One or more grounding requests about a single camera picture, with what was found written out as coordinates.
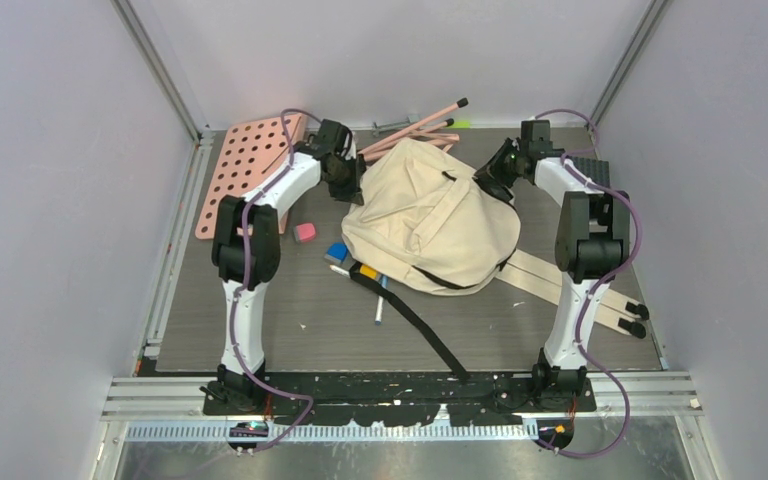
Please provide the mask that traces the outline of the beige canvas backpack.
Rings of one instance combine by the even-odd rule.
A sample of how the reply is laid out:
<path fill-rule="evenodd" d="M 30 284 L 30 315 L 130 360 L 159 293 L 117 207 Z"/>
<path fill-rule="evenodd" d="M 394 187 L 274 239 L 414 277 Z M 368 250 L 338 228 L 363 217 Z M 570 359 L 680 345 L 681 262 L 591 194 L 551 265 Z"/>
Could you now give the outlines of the beige canvas backpack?
<path fill-rule="evenodd" d="M 555 258 L 545 262 L 519 249 L 522 222 L 514 202 L 484 193 L 473 180 L 480 168 L 429 144 L 400 141 L 364 175 L 365 204 L 342 221 L 350 254 L 394 281 L 440 296 L 470 295 L 495 278 L 527 273 L 556 283 L 558 308 Z M 638 251 L 640 222 L 629 199 L 628 208 L 632 253 L 617 274 Z"/>

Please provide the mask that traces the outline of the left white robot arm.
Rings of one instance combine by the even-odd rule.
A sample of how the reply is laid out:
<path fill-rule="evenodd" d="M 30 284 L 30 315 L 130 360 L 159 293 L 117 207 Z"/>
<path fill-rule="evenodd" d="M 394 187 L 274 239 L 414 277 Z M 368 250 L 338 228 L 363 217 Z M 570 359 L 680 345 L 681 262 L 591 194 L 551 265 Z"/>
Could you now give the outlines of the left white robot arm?
<path fill-rule="evenodd" d="M 225 196 L 217 210 L 211 261 L 226 301 L 226 341 L 217 377 L 202 387 L 209 405 L 258 412 L 270 390 L 262 342 L 266 291 L 281 260 L 279 223 L 321 183 L 332 199 L 361 205 L 366 170 L 352 131 L 334 120 L 294 143 L 276 172 L 242 197 Z"/>

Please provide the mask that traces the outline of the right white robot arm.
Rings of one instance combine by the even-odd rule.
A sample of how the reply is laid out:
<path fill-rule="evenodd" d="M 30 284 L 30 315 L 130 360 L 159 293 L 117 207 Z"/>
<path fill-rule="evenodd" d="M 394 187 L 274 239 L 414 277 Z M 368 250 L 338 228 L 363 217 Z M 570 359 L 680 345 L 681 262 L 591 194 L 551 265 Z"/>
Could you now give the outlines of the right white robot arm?
<path fill-rule="evenodd" d="M 506 139 L 474 178 L 499 200 L 512 199 L 514 183 L 525 179 L 561 208 L 554 246 L 559 305 L 525 396 L 544 410 L 556 410 L 585 390 L 584 354 L 598 305 L 631 256 L 628 199 L 611 189 L 608 162 L 555 147 L 546 119 L 523 121 L 519 137 Z"/>

